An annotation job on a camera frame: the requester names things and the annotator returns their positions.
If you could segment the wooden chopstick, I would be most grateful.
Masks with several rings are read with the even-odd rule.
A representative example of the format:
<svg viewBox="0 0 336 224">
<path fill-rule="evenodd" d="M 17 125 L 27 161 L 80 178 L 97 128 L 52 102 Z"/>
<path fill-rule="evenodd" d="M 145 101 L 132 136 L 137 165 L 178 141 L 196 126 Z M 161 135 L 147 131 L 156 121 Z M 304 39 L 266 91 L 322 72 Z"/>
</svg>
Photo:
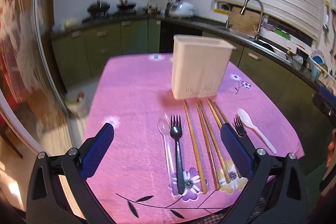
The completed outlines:
<svg viewBox="0 0 336 224">
<path fill-rule="evenodd" d="M 205 145 L 206 145 L 207 155 L 208 155 L 208 158 L 209 158 L 211 173 L 212 173 L 213 181 L 214 181 L 214 187 L 215 187 L 215 190 L 219 190 L 220 185 L 219 185 L 219 182 L 218 182 L 216 166 L 215 166 L 215 162 L 214 162 L 213 153 L 212 153 L 212 150 L 211 150 L 209 137 L 208 137 L 208 134 L 207 134 L 205 117 L 203 115 L 203 110 L 202 110 L 202 106 L 201 106 L 200 102 L 197 102 L 197 111 L 198 111 L 198 115 L 199 115 L 199 119 L 200 119 L 200 123 L 201 123 L 201 128 L 202 128 L 203 138 L 204 138 Z"/>
<path fill-rule="evenodd" d="M 191 138 L 192 145 L 193 145 L 195 161 L 196 161 L 198 172 L 199 172 L 202 193 L 206 194 L 208 192 L 208 189 L 207 189 L 205 175 L 204 175 L 204 172 L 203 172 L 203 167 L 202 167 L 202 162 L 201 162 L 201 157 L 200 157 L 200 153 L 199 153 L 199 149 L 198 149 L 197 140 L 195 138 L 194 129 L 193 129 L 191 119 L 190 119 L 189 108 L 187 106 L 186 101 L 183 101 L 183 105 L 184 105 L 184 109 L 185 109 L 185 113 L 186 113 L 187 124 L 188 124 L 188 127 L 189 127 L 190 138 Z"/>
<path fill-rule="evenodd" d="M 222 122 L 221 119 L 219 118 L 219 116 L 218 116 L 218 114 L 217 114 L 217 111 L 215 110 L 215 107 L 213 106 L 213 104 L 212 104 L 212 102 L 211 102 L 211 100 L 210 100 L 209 98 L 206 98 L 206 101 L 207 101 L 207 103 L 208 103 L 208 105 L 209 105 L 209 107 L 210 107 L 210 110 L 211 110 L 211 112 L 212 112 L 214 118 L 215 118 L 215 121 L 216 121 L 216 123 L 217 123 L 218 128 L 221 129 L 222 126 L 223 126 L 223 122 Z"/>
<path fill-rule="evenodd" d="M 220 121 L 222 122 L 222 124 L 228 123 L 228 119 L 225 117 L 225 115 L 223 114 L 221 108 L 217 105 L 217 103 L 215 101 L 212 102 L 212 105 L 220 119 Z M 242 178 L 239 170 L 236 168 L 236 173 L 238 178 Z"/>
<path fill-rule="evenodd" d="M 213 146 L 214 146 L 215 151 L 216 151 L 216 153 L 217 153 L 217 157 L 218 157 L 218 159 L 219 159 L 219 162 L 220 162 L 220 165 L 221 165 L 223 174 L 224 174 L 225 181 L 226 181 L 226 183 L 229 183 L 229 182 L 231 182 L 231 180 L 230 180 L 230 177 L 229 177 L 229 175 L 228 175 L 228 171 L 227 171 L 227 168 L 226 168 L 226 164 L 225 164 L 224 158 L 223 158 L 223 156 L 222 156 L 222 153 L 221 153 L 221 150 L 220 150 L 220 148 L 219 148 L 217 139 L 216 139 L 216 137 L 215 137 L 213 128 L 212 128 L 211 125 L 210 125 L 209 119 L 207 118 L 206 112 L 205 112 L 205 110 L 204 110 L 204 107 L 203 107 L 203 104 L 202 104 L 201 101 L 199 101 L 199 107 L 200 107 L 200 109 L 201 109 L 201 113 L 202 113 L 203 118 L 204 118 L 204 120 L 205 120 L 206 127 L 207 127 L 207 129 L 208 129 L 208 132 L 209 132 L 210 138 L 211 138 L 211 140 L 212 140 Z"/>
</svg>

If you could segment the white plastic spoon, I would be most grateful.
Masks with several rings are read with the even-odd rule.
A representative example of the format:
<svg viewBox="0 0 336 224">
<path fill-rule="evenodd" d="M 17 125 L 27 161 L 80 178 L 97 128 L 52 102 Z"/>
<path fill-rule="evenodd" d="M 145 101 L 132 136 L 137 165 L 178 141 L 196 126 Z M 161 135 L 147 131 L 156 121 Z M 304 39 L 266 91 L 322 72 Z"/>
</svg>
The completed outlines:
<svg viewBox="0 0 336 224">
<path fill-rule="evenodd" d="M 269 141 L 269 139 L 259 130 L 259 128 L 253 124 L 250 115 L 242 108 L 238 108 L 238 116 L 240 120 L 250 129 L 254 130 L 258 137 L 266 144 L 266 146 L 272 151 L 272 153 L 277 154 L 277 150 L 274 145 Z"/>
</svg>

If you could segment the black plastic fork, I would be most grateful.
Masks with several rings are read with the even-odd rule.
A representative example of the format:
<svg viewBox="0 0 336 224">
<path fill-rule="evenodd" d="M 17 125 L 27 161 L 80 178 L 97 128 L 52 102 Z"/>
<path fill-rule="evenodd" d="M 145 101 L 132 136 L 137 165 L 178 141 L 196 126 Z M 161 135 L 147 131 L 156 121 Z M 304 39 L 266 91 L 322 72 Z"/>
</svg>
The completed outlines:
<svg viewBox="0 0 336 224">
<path fill-rule="evenodd" d="M 242 120 L 240 119 L 239 116 L 236 116 L 234 118 L 234 127 L 235 130 L 237 132 L 237 134 L 241 137 L 241 138 L 245 138 L 247 137 L 247 132 L 243 126 Z"/>
<path fill-rule="evenodd" d="M 175 142 L 175 164 L 178 194 L 183 195 L 185 184 L 183 178 L 183 162 L 181 155 L 180 139 L 182 137 L 182 123 L 179 115 L 172 115 L 170 118 L 170 136 Z"/>
</svg>

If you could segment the clear plastic spoon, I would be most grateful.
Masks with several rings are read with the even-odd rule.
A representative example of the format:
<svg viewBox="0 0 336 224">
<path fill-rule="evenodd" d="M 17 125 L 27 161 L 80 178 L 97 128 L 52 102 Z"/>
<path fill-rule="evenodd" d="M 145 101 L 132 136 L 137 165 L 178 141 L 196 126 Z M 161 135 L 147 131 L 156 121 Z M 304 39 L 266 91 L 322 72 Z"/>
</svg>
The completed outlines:
<svg viewBox="0 0 336 224">
<path fill-rule="evenodd" d="M 173 156 L 171 153 L 170 126 L 166 119 L 159 118 L 157 128 L 160 134 L 162 135 L 165 147 L 165 157 L 166 157 L 167 172 L 169 176 L 169 184 L 170 186 L 173 186 L 173 174 L 175 174 L 175 170 L 174 170 Z"/>
</svg>

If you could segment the steel kitchen faucet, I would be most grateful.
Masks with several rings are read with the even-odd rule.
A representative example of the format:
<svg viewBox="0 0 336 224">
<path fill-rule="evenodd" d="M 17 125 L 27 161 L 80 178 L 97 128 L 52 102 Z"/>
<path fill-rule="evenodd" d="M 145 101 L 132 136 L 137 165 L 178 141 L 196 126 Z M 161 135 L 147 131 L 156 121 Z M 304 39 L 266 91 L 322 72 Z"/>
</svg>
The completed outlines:
<svg viewBox="0 0 336 224">
<path fill-rule="evenodd" d="M 248 4 L 254 1 L 259 5 L 260 11 L 248 11 Z M 240 10 L 239 30 L 254 36 L 254 40 L 260 39 L 261 24 L 264 18 L 264 6 L 260 0 L 245 0 Z"/>
</svg>

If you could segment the steel sink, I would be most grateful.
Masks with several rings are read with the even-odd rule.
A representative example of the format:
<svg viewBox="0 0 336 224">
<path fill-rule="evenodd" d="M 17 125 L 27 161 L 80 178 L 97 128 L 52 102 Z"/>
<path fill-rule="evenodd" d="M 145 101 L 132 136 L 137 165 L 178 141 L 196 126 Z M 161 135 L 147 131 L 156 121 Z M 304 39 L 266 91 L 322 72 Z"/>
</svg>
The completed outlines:
<svg viewBox="0 0 336 224">
<path fill-rule="evenodd" d="M 283 46 L 280 46 L 274 42 L 271 42 L 270 40 L 263 40 L 263 39 L 259 39 L 259 40 L 254 40 L 254 43 L 268 49 L 269 51 L 272 51 L 273 53 L 275 53 L 276 55 L 280 56 L 282 59 L 290 62 L 291 61 L 291 57 L 288 55 L 287 53 L 287 49 L 284 48 Z"/>
</svg>

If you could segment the wooden cutting board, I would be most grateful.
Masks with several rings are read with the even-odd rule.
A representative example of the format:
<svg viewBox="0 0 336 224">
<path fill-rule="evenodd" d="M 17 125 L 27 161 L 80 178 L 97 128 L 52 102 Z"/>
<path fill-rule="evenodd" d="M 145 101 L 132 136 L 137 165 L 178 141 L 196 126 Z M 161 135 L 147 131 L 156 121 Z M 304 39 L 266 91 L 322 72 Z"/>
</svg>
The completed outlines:
<svg viewBox="0 0 336 224">
<path fill-rule="evenodd" d="M 259 26 L 260 13 L 246 10 L 244 15 L 240 14 L 240 7 L 233 7 L 230 13 L 231 29 L 255 36 Z"/>
</svg>

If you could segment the pink floral tablecloth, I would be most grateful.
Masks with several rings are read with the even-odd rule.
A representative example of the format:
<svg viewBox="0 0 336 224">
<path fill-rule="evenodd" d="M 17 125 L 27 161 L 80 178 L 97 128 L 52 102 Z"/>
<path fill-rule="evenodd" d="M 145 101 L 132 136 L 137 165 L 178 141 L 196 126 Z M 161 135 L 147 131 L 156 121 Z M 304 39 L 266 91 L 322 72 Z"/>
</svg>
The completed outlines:
<svg viewBox="0 0 336 224">
<path fill-rule="evenodd" d="M 241 194 L 246 178 L 238 178 L 224 147 L 220 151 L 231 182 L 217 164 L 220 189 L 215 190 L 196 101 L 187 101 L 208 192 L 201 182 L 183 101 L 171 92 L 170 55 L 130 55 L 111 58 L 100 77 L 87 120 L 85 137 L 109 123 L 114 139 L 88 184 L 117 223 L 179 223 L 227 208 Z M 180 140 L 186 190 L 178 194 L 176 178 L 169 184 L 159 118 L 182 120 Z"/>
</svg>

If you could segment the small steel water tap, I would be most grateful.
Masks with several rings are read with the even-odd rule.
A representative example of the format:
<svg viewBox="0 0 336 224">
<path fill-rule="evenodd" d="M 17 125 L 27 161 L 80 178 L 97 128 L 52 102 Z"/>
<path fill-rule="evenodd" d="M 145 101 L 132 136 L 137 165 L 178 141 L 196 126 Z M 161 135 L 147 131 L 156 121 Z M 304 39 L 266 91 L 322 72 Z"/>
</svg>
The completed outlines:
<svg viewBox="0 0 336 224">
<path fill-rule="evenodd" d="M 232 24 L 230 23 L 230 13 L 231 13 L 231 5 L 227 2 L 221 2 L 221 3 L 218 3 L 217 5 L 217 9 L 218 9 L 218 12 L 220 12 L 221 14 L 223 15 L 227 15 L 227 20 L 226 20 L 226 29 L 229 29 Z"/>
</svg>

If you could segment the white plastic utensil holder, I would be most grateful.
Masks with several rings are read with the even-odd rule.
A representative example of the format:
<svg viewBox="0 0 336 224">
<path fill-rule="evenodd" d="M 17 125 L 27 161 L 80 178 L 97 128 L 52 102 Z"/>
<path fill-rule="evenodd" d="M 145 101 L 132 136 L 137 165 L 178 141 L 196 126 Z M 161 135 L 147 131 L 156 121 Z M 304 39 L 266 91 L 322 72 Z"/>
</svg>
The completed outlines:
<svg viewBox="0 0 336 224">
<path fill-rule="evenodd" d="M 176 100 L 217 94 L 235 47 L 223 39 L 174 36 L 171 91 Z"/>
</svg>

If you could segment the white rice cooker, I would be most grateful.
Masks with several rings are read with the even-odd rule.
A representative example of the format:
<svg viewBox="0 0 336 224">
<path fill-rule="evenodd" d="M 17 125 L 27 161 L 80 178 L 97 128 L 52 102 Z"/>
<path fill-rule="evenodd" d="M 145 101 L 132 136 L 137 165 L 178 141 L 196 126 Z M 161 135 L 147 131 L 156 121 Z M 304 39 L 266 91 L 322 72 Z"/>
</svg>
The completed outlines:
<svg viewBox="0 0 336 224">
<path fill-rule="evenodd" d="M 169 16 L 176 18 L 192 18 L 194 16 L 194 5 L 185 2 L 174 2 L 169 10 Z"/>
</svg>

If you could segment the black wok with lid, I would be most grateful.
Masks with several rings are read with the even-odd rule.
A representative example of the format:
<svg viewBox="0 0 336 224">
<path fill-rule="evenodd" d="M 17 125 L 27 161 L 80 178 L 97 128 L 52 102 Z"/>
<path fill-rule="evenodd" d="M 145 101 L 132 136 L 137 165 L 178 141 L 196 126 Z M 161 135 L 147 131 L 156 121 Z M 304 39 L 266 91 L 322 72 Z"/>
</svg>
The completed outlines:
<svg viewBox="0 0 336 224">
<path fill-rule="evenodd" d="M 87 11 L 90 13 L 92 18 L 98 18 L 100 16 L 106 16 L 110 9 L 110 4 L 105 1 L 97 0 L 96 3 L 92 3 Z"/>
<path fill-rule="evenodd" d="M 117 4 L 119 14 L 135 14 L 136 3 L 129 2 L 128 0 L 119 0 L 120 3 Z"/>
</svg>

